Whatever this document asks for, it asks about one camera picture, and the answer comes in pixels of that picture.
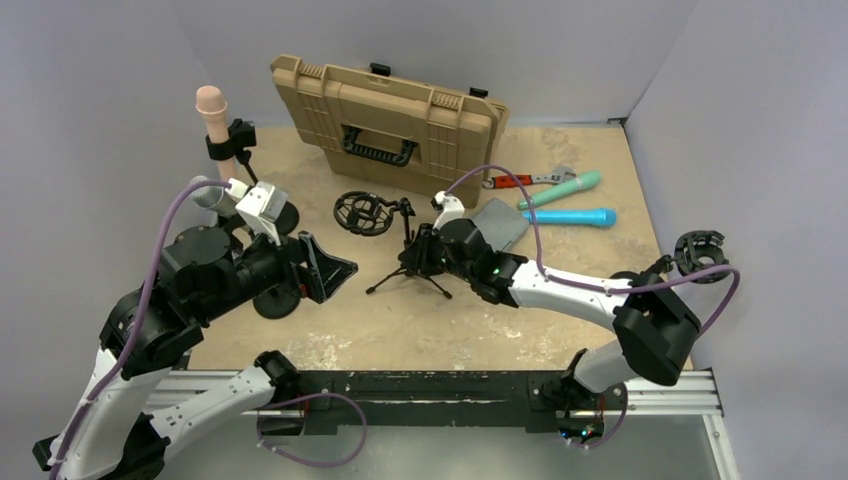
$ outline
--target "red wrench handle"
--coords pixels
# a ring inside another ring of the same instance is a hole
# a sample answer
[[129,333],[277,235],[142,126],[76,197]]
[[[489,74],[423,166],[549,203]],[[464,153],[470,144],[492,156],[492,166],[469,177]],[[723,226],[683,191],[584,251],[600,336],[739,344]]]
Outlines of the red wrench handle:
[[[533,185],[532,175],[516,175],[515,177],[518,178],[522,185]],[[492,183],[494,184],[492,188],[515,188],[518,186],[509,175],[492,177]]]

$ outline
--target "pink microphone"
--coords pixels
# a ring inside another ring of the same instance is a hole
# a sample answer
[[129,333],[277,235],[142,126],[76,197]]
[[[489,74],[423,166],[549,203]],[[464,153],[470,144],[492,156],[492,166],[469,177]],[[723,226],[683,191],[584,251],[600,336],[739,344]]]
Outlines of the pink microphone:
[[[206,85],[197,89],[196,108],[206,122],[209,142],[217,144],[230,139],[230,133],[227,130],[227,101],[224,100],[224,94],[218,87]],[[236,176],[234,158],[215,163],[218,164],[218,174],[221,175],[221,180],[227,181]]]

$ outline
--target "mint green microphone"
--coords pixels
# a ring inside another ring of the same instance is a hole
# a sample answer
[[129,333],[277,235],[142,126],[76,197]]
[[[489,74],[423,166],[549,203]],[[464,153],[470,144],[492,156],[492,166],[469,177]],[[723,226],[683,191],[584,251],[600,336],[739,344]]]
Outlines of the mint green microphone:
[[[532,195],[530,198],[533,199],[533,206],[539,207],[545,205],[546,203],[551,203],[558,198],[562,198],[566,195],[571,195],[574,192],[593,188],[600,181],[601,172],[597,170],[592,170],[590,172],[581,173],[580,175],[577,175],[576,177],[572,178],[567,182],[561,183],[546,190],[542,190],[541,192]],[[526,200],[518,202],[519,210],[525,210],[526,208]]]

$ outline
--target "tan plastic case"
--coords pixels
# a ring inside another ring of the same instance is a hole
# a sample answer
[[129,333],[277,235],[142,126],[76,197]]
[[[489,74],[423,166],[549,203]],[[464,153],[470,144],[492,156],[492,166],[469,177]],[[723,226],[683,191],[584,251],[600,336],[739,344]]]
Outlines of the tan plastic case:
[[[300,138],[324,149],[333,172],[428,196],[489,163],[509,117],[491,98],[292,55],[271,72]],[[454,194],[476,206],[486,177]]]

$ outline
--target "gray backdrop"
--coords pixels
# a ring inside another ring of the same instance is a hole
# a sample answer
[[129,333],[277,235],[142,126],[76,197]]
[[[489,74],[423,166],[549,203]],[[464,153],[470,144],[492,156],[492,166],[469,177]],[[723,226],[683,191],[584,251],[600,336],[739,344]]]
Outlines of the gray backdrop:
[[[208,80],[167,1],[0,6],[0,478],[79,400],[97,336],[141,284],[156,229],[205,157]],[[199,220],[185,209],[176,228]]]
[[846,25],[844,1],[701,0],[627,123],[664,249],[714,228],[743,272],[695,360],[744,478],[848,469]]
[[627,116],[695,0],[174,0],[233,111],[289,122],[269,64],[386,63],[401,76],[487,89],[511,122]]

